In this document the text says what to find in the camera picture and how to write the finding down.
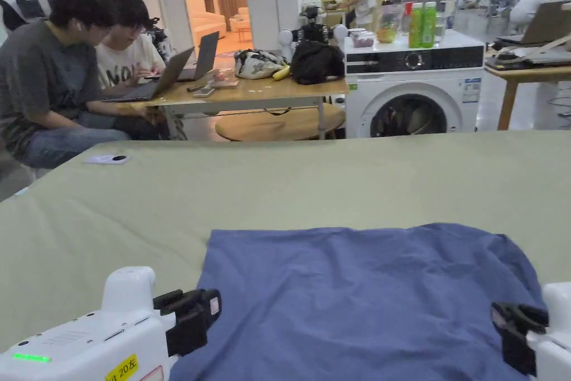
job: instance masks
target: washing machine control panel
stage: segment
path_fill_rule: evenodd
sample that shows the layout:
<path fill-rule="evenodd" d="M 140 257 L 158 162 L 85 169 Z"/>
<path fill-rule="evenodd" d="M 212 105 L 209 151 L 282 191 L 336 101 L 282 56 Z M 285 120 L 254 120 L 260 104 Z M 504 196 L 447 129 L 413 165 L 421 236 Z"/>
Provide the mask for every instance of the washing machine control panel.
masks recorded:
<path fill-rule="evenodd" d="M 367 52 L 347 55 L 347 74 L 483 67 L 483 47 Z"/>

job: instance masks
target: gray t-shirt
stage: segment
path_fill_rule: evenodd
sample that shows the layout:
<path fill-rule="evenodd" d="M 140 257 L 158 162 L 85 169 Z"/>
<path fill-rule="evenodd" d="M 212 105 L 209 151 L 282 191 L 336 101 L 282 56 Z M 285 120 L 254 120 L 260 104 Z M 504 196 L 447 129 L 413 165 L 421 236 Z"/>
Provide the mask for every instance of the gray t-shirt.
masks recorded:
<path fill-rule="evenodd" d="M 0 47 L 0 118 L 6 149 L 21 159 L 35 132 L 29 115 L 59 113 L 76 119 L 85 103 L 101 98 L 95 48 L 65 46 L 45 21 L 27 24 Z"/>

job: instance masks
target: black hair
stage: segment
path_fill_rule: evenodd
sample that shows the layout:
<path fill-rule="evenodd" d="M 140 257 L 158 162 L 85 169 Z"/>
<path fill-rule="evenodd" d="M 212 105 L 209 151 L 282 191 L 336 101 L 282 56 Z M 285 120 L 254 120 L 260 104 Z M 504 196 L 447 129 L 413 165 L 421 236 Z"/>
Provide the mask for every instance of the black hair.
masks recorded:
<path fill-rule="evenodd" d="M 88 27 L 116 23 L 113 0 L 50 0 L 50 6 L 50 21 L 57 27 L 66 27 L 73 18 Z"/>
<path fill-rule="evenodd" d="M 117 24 L 124 27 L 150 28 L 151 20 L 143 0 L 113 0 L 117 10 Z"/>

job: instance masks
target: jeans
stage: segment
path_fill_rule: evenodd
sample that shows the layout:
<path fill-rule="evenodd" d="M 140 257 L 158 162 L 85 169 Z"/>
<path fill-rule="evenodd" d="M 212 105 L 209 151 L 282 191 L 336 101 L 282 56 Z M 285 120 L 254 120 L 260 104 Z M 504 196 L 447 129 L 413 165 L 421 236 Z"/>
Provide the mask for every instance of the jeans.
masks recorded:
<path fill-rule="evenodd" d="M 357 14 L 353 9 L 349 14 L 345 15 L 345 26 L 347 28 L 351 28 L 351 23 L 353 23 L 353 21 L 355 21 L 356 18 Z"/>
<path fill-rule="evenodd" d="M 34 133 L 20 161 L 28 167 L 51 170 L 96 144 L 168 139 L 165 124 L 155 127 L 138 117 L 110 117 L 83 112 L 76 122 L 84 128 L 43 129 Z"/>

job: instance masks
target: sofa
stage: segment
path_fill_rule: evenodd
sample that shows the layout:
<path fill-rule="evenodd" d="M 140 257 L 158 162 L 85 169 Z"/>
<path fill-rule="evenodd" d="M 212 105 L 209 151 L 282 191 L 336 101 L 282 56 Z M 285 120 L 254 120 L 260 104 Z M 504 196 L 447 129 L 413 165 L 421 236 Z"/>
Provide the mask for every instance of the sofa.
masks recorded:
<path fill-rule="evenodd" d="M 226 18 L 223 15 L 212 14 L 210 12 L 197 12 L 192 14 L 192 31 L 196 41 L 200 41 L 203 36 L 220 31 L 220 39 L 226 36 Z"/>
<path fill-rule="evenodd" d="M 249 9 L 247 7 L 239 7 L 238 15 L 230 19 L 230 31 L 238 31 L 238 23 L 244 21 L 249 22 Z"/>

